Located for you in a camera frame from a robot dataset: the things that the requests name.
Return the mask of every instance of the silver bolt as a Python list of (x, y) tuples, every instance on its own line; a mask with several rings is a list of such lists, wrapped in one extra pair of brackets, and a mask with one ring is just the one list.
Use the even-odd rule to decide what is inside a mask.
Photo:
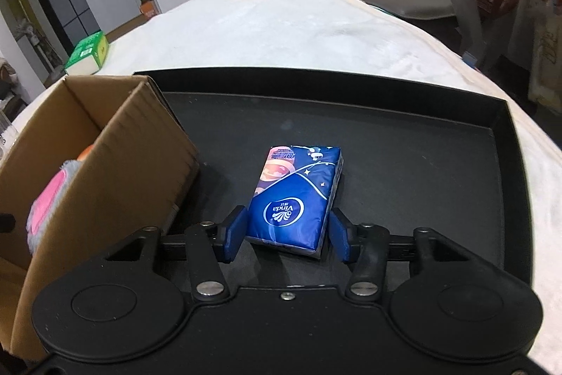
[(224, 285), (219, 282), (202, 282), (197, 285), (197, 292), (204, 296), (216, 296), (224, 291)]
[(350, 290), (356, 296), (372, 296), (377, 293), (379, 287), (371, 282), (357, 282), (351, 285)]
[(283, 300), (293, 300), (296, 296), (294, 295), (294, 292), (290, 292), (290, 291), (284, 291), (281, 293), (280, 298)]

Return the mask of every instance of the white tablecloth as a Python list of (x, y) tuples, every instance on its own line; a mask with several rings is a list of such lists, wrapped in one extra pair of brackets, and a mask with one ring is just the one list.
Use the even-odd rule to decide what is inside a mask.
[[(533, 288), (544, 308), (530, 356), (562, 373), (562, 152), (505, 92), (429, 34), (359, 0), (191, 0), (112, 43), (98, 74), (218, 66), (384, 75), (507, 100), (529, 182)], [(43, 99), (22, 112), (17, 129)]]

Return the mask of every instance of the bed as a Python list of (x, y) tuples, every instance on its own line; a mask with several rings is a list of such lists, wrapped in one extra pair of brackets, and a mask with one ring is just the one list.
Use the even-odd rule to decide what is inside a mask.
[[(221, 66), (381, 75), (508, 101), (529, 185), (533, 288), (544, 308), (530, 357), (562, 372), (562, 151), (505, 92), (429, 34), (360, 0), (190, 0), (112, 43), (98, 74)], [(43, 99), (15, 119), (16, 129)]]

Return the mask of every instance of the green and yellow box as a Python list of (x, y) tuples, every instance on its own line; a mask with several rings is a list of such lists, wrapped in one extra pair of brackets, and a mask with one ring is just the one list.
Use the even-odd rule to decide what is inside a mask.
[(65, 65), (68, 75), (91, 75), (102, 68), (109, 43), (102, 31), (78, 42)]

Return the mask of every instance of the blue tissue packet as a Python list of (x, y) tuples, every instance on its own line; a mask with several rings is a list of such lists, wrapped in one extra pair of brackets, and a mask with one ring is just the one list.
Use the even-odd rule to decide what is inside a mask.
[(252, 243), (320, 257), (342, 168), (337, 147), (273, 147), (248, 209)]

